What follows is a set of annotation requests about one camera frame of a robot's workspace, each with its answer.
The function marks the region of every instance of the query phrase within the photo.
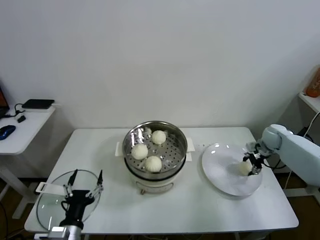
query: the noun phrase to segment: table leg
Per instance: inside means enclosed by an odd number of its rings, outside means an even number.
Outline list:
[[[248,236],[243,238],[243,240],[263,240],[271,233],[271,231],[254,231]]]
[[[307,186],[306,188],[289,188],[284,189],[283,191],[287,198],[313,196],[320,204],[320,192],[316,186]]]
[[[38,186],[37,182],[32,182],[29,186],[29,189],[33,192],[36,187]],[[20,219],[22,214],[24,213],[24,210],[26,209],[27,204],[34,204],[36,201],[29,201],[27,200],[25,197],[22,198],[22,200],[20,201],[19,205],[16,207],[12,218],[13,219]]]
[[[0,201],[4,198],[9,188],[10,188],[9,184],[5,185],[4,189],[0,193]]]
[[[12,218],[19,219],[29,203],[35,203],[37,196],[33,193],[33,190],[37,187],[37,183],[31,183],[28,188],[24,185],[12,172],[10,172],[5,166],[0,166],[0,178],[2,178],[8,185],[22,195],[22,200],[19,203]]]
[[[234,239],[235,239],[235,240],[240,240],[240,235],[239,235],[238,232],[235,232],[235,233],[234,233]]]

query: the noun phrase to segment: steamed bun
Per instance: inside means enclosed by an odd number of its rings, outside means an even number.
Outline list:
[[[157,156],[150,156],[145,161],[145,169],[152,173],[160,172],[162,168],[161,159]]]
[[[252,164],[250,161],[242,161],[238,164],[239,172],[242,176],[248,176],[248,174],[251,172]]]
[[[136,160],[145,159],[148,155],[148,148],[144,144],[136,144],[131,150],[131,155]]]
[[[165,132],[161,130],[154,131],[151,135],[152,142],[157,145],[163,144],[166,141],[166,139],[167,136]]]

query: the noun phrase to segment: wooden floor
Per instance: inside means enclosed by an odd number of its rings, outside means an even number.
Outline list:
[[[283,187],[285,185],[287,176],[277,175],[277,179],[280,185]],[[4,188],[5,183],[0,180],[0,191]],[[292,176],[290,178],[288,188],[303,188],[305,183],[297,176]],[[21,230],[24,227],[24,223],[28,217],[29,212],[32,209],[32,205],[29,204],[27,209],[24,211],[21,219],[12,219],[12,214],[15,208],[21,200],[21,196],[15,192],[12,188],[8,190],[1,203],[5,207],[6,214],[8,216],[8,232],[11,233],[15,230]],[[320,240],[320,206],[312,196],[306,197],[292,197],[289,198],[292,208],[299,219],[299,226],[295,229],[290,230],[280,230],[275,231],[270,234],[267,240]],[[27,231],[21,232],[23,237],[26,239],[33,239],[33,234]],[[244,237],[247,233],[241,233],[240,236]],[[0,240],[5,240],[6,236],[6,222],[3,210],[0,209]],[[90,236],[90,240],[128,240],[130,236],[128,235],[96,235]],[[134,236],[131,240],[147,240],[145,236]],[[159,236],[149,236],[150,238],[159,238],[168,240],[234,240],[235,237],[232,233],[224,234],[204,234],[203,236],[199,234],[195,235],[159,235]]]

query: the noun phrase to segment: blue mouse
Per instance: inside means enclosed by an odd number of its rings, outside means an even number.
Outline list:
[[[0,140],[6,139],[14,130],[16,130],[16,126],[14,125],[7,125],[0,128]]]

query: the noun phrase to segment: white wall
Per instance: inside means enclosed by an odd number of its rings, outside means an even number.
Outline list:
[[[319,7],[317,0],[0,1],[0,76],[10,99],[63,105],[26,154],[46,176],[74,128],[165,120],[260,134],[320,62]]]

